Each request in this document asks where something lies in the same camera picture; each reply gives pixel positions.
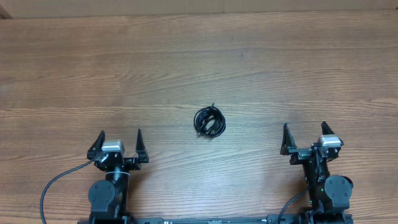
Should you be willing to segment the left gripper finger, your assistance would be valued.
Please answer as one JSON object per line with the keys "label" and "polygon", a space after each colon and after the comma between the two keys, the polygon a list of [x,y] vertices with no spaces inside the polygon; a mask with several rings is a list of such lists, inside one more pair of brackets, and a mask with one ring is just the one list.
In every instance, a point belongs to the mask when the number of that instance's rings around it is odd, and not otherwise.
{"label": "left gripper finger", "polygon": [[138,129],[137,132],[136,153],[138,155],[138,160],[140,163],[149,163],[149,155],[144,145],[142,132],[140,129]]}
{"label": "left gripper finger", "polygon": [[99,136],[97,137],[96,141],[87,151],[86,155],[87,159],[92,160],[96,157],[96,154],[101,151],[104,140],[105,140],[105,132],[102,130]]}

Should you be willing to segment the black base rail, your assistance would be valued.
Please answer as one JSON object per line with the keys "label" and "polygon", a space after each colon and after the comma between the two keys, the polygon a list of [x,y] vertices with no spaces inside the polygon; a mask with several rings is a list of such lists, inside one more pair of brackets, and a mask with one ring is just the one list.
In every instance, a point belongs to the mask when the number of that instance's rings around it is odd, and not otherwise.
{"label": "black base rail", "polygon": [[77,224],[89,223],[136,223],[136,224],[299,224],[305,223],[300,220],[298,215],[285,214],[282,215],[280,221],[279,216],[272,214],[266,217],[257,218],[186,218],[186,219],[166,219],[163,218],[136,218],[132,221],[124,220],[99,220],[99,221],[79,221]]}

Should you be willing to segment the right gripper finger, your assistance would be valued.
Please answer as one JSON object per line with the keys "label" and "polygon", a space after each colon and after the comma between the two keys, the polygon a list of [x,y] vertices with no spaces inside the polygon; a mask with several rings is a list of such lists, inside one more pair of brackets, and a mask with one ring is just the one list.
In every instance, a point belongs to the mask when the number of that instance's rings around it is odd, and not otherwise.
{"label": "right gripper finger", "polygon": [[323,134],[335,134],[335,132],[329,127],[329,125],[327,124],[326,121],[323,121],[321,123],[321,128],[322,128],[322,135]]}
{"label": "right gripper finger", "polygon": [[288,123],[284,124],[282,144],[280,148],[281,155],[291,155],[297,149],[294,138],[290,133]]}

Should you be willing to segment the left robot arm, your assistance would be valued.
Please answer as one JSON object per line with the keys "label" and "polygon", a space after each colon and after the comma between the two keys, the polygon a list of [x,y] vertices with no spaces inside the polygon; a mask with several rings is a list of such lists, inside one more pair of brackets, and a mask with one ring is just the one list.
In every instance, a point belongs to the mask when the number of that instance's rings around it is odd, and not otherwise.
{"label": "left robot arm", "polygon": [[137,156],[125,157],[124,151],[122,140],[106,140],[102,131],[87,152],[87,159],[105,172],[105,178],[95,182],[88,192],[90,223],[136,223],[127,211],[127,201],[130,171],[140,170],[143,163],[149,162],[141,131],[137,132]]}

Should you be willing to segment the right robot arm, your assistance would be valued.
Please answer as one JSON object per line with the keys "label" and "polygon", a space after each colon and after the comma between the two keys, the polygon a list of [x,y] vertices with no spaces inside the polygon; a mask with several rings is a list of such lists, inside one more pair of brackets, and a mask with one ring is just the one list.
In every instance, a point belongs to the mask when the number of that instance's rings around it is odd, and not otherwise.
{"label": "right robot arm", "polygon": [[[349,209],[349,200],[353,193],[353,181],[347,176],[331,175],[328,163],[338,158],[344,142],[335,134],[326,122],[322,122],[322,135],[317,142],[307,148],[296,146],[288,124],[284,124],[280,154],[290,156],[291,165],[303,167],[307,188],[292,197],[282,207],[278,223],[353,223],[353,217],[345,214]],[[285,211],[289,205],[308,194],[309,207],[300,209],[297,215],[289,218]]]}

